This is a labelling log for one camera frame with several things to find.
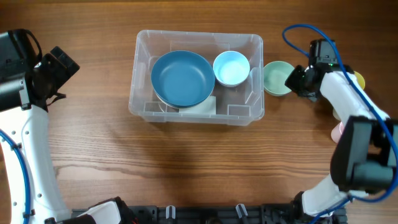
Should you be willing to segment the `yellow cup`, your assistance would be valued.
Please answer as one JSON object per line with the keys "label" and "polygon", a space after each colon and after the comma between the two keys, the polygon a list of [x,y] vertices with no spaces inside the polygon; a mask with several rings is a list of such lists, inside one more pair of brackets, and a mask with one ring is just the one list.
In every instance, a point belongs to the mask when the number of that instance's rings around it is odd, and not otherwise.
{"label": "yellow cup", "polygon": [[364,77],[357,71],[354,72],[354,75],[355,75],[358,85],[361,87],[361,89],[362,90],[365,89],[366,82],[365,82]]}

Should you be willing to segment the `mint green small bowl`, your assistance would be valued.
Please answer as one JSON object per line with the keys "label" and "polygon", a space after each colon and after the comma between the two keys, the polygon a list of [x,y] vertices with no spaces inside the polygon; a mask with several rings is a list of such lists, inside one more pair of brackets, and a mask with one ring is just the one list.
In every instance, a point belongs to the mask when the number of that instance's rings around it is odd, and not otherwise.
{"label": "mint green small bowl", "polygon": [[285,85],[285,81],[293,72],[294,67],[284,61],[268,63],[264,69],[264,90],[272,96],[284,96],[292,90]]}

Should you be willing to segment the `cream cup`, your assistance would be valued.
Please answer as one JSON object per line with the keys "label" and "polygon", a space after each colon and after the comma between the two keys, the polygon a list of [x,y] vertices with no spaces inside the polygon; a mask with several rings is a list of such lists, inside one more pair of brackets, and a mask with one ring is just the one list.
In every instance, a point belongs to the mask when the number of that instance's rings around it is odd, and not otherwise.
{"label": "cream cup", "polygon": [[332,113],[333,113],[333,117],[334,117],[335,119],[337,119],[338,121],[340,121],[340,117],[338,116],[338,114],[337,114],[337,112],[336,112],[335,109],[333,109]]}

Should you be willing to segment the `pink cup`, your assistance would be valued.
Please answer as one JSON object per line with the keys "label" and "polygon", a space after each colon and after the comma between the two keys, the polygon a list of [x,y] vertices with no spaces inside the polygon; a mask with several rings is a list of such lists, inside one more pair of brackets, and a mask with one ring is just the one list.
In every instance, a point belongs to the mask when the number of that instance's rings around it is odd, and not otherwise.
{"label": "pink cup", "polygon": [[343,130],[344,130],[344,125],[342,122],[340,122],[339,124],[337,124],[331,131],[331,139],[335,142],[338,143],[340,140],[340,137],[343,134]]}

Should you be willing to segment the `light blue small bowl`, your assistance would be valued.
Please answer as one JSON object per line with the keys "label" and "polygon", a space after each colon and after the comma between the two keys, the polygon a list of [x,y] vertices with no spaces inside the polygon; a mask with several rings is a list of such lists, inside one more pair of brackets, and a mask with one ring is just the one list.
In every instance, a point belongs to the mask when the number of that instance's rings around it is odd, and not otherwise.
{"label": "light blue small bowl", "polygon": [[225,51],[213,62],[213,71],[219,82],[237,84],[244,82],[249,76],[249,60],[240,52]]}

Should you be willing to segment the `dark blue bowl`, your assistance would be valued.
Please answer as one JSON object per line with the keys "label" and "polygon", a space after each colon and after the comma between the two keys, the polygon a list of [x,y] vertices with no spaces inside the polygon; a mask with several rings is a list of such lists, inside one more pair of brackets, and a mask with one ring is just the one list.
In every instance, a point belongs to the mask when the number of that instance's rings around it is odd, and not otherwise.
{"label": "dark blue bowl", "polygon": [[163,97],[161,97],[158,93],[154,92],[156,97],[164,104],[166,104],[167,106],[170,106],[172,108],[177,108],[177,109],[185,109],[185,108],[193,108],[194,106],[198,106],[210,99],[215,98],[214,96],[207,96],[204,100],[200,100],[198,102],[193,102],[193,103],[172,103],[171,101],[167,101],[165,100]]}
{"label": "dark blue bowl", "polygon": [[177,50],[161,56],[150,80],[156,93],[172,103],[193,103],[211,95],[215,87],[213,67],[201,55]]}

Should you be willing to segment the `pink small bowl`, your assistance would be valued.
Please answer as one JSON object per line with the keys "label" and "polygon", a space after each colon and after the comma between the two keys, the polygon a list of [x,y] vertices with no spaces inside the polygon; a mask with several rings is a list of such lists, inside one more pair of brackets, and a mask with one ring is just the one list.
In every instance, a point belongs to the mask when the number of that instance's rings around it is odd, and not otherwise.
{"label": "pink small bowl", "polygon": [[237,84],[229,84],[229,83],[223,83],[223,82],[218,82],[218,83],[219,83],[220,85],[225,86],[225,87],[228,87],[228,88],[237,87],[237,86],[243,84],[243,82],[242,82],[242,83],[237,83]]}

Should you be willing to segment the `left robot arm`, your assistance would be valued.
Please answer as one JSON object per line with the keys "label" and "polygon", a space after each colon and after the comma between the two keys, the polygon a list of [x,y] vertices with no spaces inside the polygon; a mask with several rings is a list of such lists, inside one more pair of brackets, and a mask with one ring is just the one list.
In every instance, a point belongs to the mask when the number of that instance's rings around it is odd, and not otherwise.
{"label": "left robot arm", "polygon": [[48,141],[48,107],[79,70],[60,47],[43,54],[27,29],[1,34],[1,148],[12,223],[138,223],[120,197],[72,217],[61,196]]}

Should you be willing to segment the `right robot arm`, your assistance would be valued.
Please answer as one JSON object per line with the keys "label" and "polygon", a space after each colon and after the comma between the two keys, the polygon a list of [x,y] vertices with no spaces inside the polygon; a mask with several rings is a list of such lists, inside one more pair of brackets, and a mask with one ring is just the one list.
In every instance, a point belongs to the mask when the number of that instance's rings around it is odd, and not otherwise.
{"label": "right robot arm", "polygon": [[311,41],[308,67],[296,66],[285,81],[298,96],[326,98],[343,125],[330,174],[296,195],[293,222],[332,222],[335,210],[396,185],[397,162],[387,135],[397,140],[397,120],[369,99],[349,66],[339,64],[334,46],[325,39]]}

